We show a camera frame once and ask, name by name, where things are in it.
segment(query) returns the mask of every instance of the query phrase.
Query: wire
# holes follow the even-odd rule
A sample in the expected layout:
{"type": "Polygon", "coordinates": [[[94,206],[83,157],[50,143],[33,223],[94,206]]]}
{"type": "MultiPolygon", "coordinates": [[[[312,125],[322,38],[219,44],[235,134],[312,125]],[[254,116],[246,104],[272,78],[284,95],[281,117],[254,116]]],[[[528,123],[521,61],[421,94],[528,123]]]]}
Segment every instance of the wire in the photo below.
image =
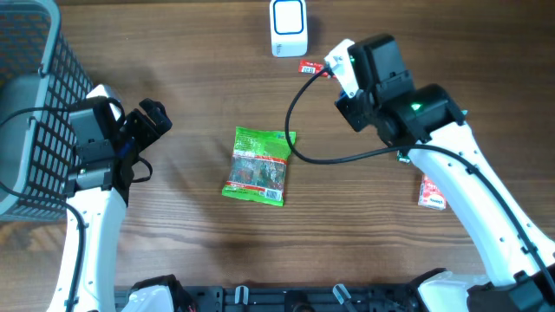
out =
{"type": "Polygon", "coordinates": [[[141,183],[141,182],[147,182],[150,178],[153,177],[153,166],[150,165],[150,163],[148,162],[148,160],[142,158],[141,156],[137,155],[137,160],[141,163],[143,163],[143,165],[145,165],[148,169],[148,175],[146,177],[143,178],[138,178],[138,179],[134,179],[133,181],[131,181],[131,183],[141,183]]]}
{"type": "Polygon", "coordinates": [[[118,127],[123,126],[123,123],[125,122],[125,109],[123,109],[123,105],[121,105],[121,103],[118,100],[112,97],[106,98],[106,101],[108,101],[108,103],[110,104],[114,104],[114,106],[116,106],[121,110],[120,118],[118,118],[116,123],[118,127]]]}
{"type": "MultiPolygon", "coordinates": [[[[47,111],[51,113],[60,113],[60,112],[67,113],[67,112],[71,112],[72,109],[54,108],[54,107],[30,107],[30,108],[20,109],[18,111],[15,111],[14,113],[9,114],[8,117],[6,117],[6,119],[2,120],[2,122],[0,122],[0,128],[4,126],[8,121],[14,119],[15,117],[21,114],[38,112],[38,111],[47,111]]],[[[75,219],[77,220],[77,230],[79,231],[79,245],[77,246],[77,257],[75,260],[74,272],[71,278],[71,285],[69,286],[69,296],[66,304],[66,312],[71,312],[75,304],[75,292],[77,291],[77,284],[79,283],[79,276],[81,275],[81,269],[83,264],[83,250],[85,248],[85,222],[83,221],[82,215],[76,210],[76,208],[66,203],[65,200],[61,200],[57,198],[31,196],[20,192],[16,192],[10,189],[8,186],[6,186],[4,183],[2,183],[2,181],[0,181],[0,189],[2,189],[4,192],[7,192],[10,195],[16,196],[21,199],[38,201],[39,203],[47,202],[55,205],[62,205],[67,210],[71,211],[71,213],[75,216],[75,219]]]]}
{"type": "Polygon", "coordinates": [[[495,199],[499,202],[499,205],[501,206],[501,208],[503,208],[503,211],[508,216],[509,220],[511,220],[511,223],[513,223],[513,226],[514,226],[515,230],[517,231],[517,233],[519,233],[520,238],[522,239],[522,241],[523,241],[525,247],[527,248],[528,252],[530,252],[530,254],[532,255],[532,258],[533,258],[534,262],[538,265],[539,270],[544,275],[545,280],[547,281],[547,284],[549,285],[549,288],[552,291],[553,298],[555,298],[555,282],[553,281],[553,277],[551,276],[547,267],[545,266],[545,263],[543,262],[543,260],[539,256],[538,248],[530,240],[528,235],[526,235],[526,232],[524,231],[524,228],[520,224],[517,217],[514,215],[514,212],[511,210],[509,205],[503,199],[501,194],[497,191],[495,186],[493,186],[492,183],[486,178],[486,176],[484,176],[484,174],[478,168],[476,168],[468,160],[462,158],[459,154],[453,153],[453,152],[451,152],[451,151],[449,151],[445,148],[441,148],[441,147],[438,147],[438,146],[428,146],[428,145],[418,144],[418,145],[412,145],[412,146],[387,147],[387,148],[374,150],[374,151],[371,151],[371,152],[359,153],[357,155],[352,155],[352,156],[348,156],[348,157],[341,157],[341,158],[338,158],[338,159],[311,159],[311,158],[308,158],[308,157],[302,155],[293,146],[293,143],[291,142],[291,137],[289,135],[289,120],[291,118],[291,113],[293,112],[293,108],[295,107],[295,104],[297,104],[298,99],[301,97],[301,95],[303,95],[304,91],[309,87],[309,85],[312,82],[314,82],[314,80],[316,80],[319,76],[323,75],[323,73],[330,73],[330,69],[329,68],[322,69],[321,71],[319,71],[318,73],[313,75],[304,84],[304,86],[298,91],[297,95],[295,95],[295,98],[293,98],[293,101],[291,102],[291,104],[289,106],[289,109],[287,110],[287,115],[285,116],[285,139],[287,140],[287,144],[289,145],[289,148],[291,149],[291,151],[295,155],[297,155],[298,158],[300,158],[300,159],[302,159],[302,160],[304,160],[308,163],[311,163],[311,164],[334,165],[334,164],[342,164],[342,163],[346,163],[346,162],[350,162],[350,161],[355,161],[355,160],[359,160],[359,159],[365,159],[365,158],[368,158],[368,157],[374,157],[374,156],[381,155],[381,154],[384,154],[384,153],[392,153],[392,152],[397,152],[397,151],[407,151],[407,150],[410,150],[410,149],[421,149],[421,150],[429,150],[429,151],[434,151],[434,152],[438,152],[438,153],[443,153],[443,154],[445,154],[445,155],[447,155],[447,156],[449,156],[453,159],[458,160],[462,165],[464,165],[467,168],[467,170],[470,173],[473,173],[473,174],[476,175],[476,177],[486,186],[486,188],[492,193],[492,195],[495,197],[495,199]]]}

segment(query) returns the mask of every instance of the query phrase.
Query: red label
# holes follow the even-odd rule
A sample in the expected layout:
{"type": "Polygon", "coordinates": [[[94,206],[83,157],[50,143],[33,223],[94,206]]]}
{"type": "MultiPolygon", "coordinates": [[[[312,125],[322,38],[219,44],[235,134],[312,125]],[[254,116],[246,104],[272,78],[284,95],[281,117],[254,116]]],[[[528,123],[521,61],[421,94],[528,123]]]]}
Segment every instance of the red label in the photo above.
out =
{"type": "Polygon", "coordinates": [[[432,182],[431,179],[428,178],[426,174],[422,177],[418,205],[435,209],[445,209],[445,207],[447,207],[445,196],[441,194],[440,189],[434,184],[434,182],[432,182]]]}
{"type": "Polygon", "coordinates": [[[244,184],[241,184],[241,183],[236,183],[236,182],[231,182],[231,181],[227,181],[227,182],[225,182],[225,184],[228,185],[228,186],[237,187],[237,188],[244,188],[244,189],[247,189],[247,190],[260,191],[260,192],[266,191],[266,189],[264,187],[259,187],[259,186],[254,186],[254,185],[244,185],[244,184]]]}
{"type": "MultiPolygon", "coordinates": [[[[320,70],[323,69],[323,64],[320,63],[316,63],[316,62],[308,62],[306,60],[301,60],[301,63],[298,65],[298,72],[299,73],[304,73],[304,74],[315,74],[317,72],[319,72],[320,70]]],[[[323,77],[327,77],[330,74],[328,73],[323,73],[323,77]]]]}
{"type": "Polygon", "coordinates": [[[254,158],[255,158],[255,159],[269,160],[269,161],[278,162],[278,163],[282,163],[282,164],[287,165],[287,160],[285,160],[285,159],[279,159],[279,158],[276,158],[276,157],[256,155],[256,156],[254,156],[254,158]]]}

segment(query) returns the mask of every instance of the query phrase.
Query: basket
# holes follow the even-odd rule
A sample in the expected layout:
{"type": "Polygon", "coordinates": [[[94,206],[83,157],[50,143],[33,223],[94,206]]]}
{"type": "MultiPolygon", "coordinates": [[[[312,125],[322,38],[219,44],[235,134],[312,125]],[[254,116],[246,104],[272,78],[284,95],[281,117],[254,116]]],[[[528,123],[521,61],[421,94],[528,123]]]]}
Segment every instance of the basket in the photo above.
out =
{"type": "MultiPolygon", "coordinates": [[[[72,107],[91,80],[60,31],[50,0],[0,1],[0,120],[26,107],[72,107]]],[[[34,112],[0,129],[0,180],[16,192],[63,198],[75,136],[69,113],[34,112]]],[[[52,221],[65,208],[0,191],[0,220],[52,221]]]]}

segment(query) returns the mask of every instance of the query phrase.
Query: red package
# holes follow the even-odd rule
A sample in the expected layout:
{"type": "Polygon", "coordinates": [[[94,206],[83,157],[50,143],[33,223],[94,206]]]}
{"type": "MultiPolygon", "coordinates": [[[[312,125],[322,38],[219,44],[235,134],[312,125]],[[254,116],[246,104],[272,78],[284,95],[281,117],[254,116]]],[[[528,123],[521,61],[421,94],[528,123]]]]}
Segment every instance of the red package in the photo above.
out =
{"type": "Polygon", "coordinates": [[[447,207],[445,196],[426,174],[422,176],[418,205],[437,210],[444,210],[447,207]]]}
{"type": "MultiPolygon", "coordinates": [[[[301,60],[301,63],[298,65],[298,72],[299,73],[305,73],[305,74],[315,74],[317,72],[319,72],[320,70],[323,69],[323,64],[320,63],[316,63],[316,62],[308,62],[306,60],[301,60]]],[[[327,77],[330,74],[328,73],[323,73],[323,77],[327,77]]]]}

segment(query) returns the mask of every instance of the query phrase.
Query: green light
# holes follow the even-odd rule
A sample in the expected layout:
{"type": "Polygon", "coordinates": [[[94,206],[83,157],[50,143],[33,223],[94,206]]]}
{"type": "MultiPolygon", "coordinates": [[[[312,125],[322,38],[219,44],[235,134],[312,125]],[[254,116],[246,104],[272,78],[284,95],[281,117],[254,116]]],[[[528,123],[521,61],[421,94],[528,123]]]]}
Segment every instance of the green light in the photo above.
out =
{"type": "Polygon", "coordinates": [[[417,110],[420,109],[420,107],[422,107],[422,104],[420,104],[420,103],[412,103],[412,104],[410,105],[410,107],[411,107],[414,111],[417,111],[417,110]]]}

